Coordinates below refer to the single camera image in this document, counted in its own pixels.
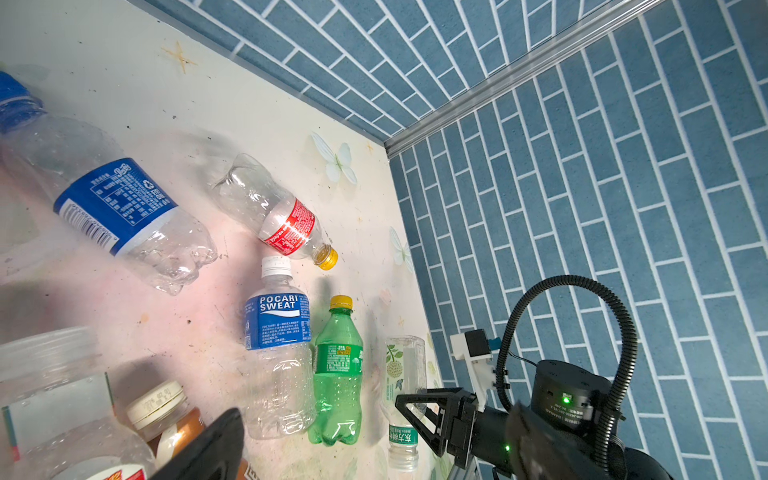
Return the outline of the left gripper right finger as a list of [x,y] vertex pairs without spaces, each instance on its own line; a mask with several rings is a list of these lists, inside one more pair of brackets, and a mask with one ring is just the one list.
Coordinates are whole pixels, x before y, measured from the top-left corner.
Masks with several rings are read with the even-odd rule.
[[609,479],[577,437],[559,431],[530,408],[516,403],[509,411],[505,438],[517,479]]

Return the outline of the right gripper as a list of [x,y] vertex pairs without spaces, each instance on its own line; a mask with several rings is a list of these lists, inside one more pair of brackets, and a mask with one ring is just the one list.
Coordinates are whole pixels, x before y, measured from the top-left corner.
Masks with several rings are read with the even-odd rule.
[[477,396],[458,387],[399,394],[395,407],[438,457],[450,454],[461,469],[477,458],[501,474],[512,474],[505,411],[480,411]]

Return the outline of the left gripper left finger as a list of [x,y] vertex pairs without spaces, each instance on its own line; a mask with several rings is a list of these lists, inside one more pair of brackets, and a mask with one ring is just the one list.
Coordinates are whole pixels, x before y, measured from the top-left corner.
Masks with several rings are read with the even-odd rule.
[[169,427],[156,442],[157,471],[150,479],[244,479],[244,434],[238,408],[205,428],[195,418]]

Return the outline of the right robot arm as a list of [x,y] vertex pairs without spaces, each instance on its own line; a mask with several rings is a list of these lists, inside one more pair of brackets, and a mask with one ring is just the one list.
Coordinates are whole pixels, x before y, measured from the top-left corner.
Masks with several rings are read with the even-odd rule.
[[395,406],[432,451],[467,469],[490,464],[517,479],[668,479],[650,455],[618,437],[623,415],[609,405],[613,382],[577,365],[541,360],[530,403],[481,407],[461,388],[397,396]]

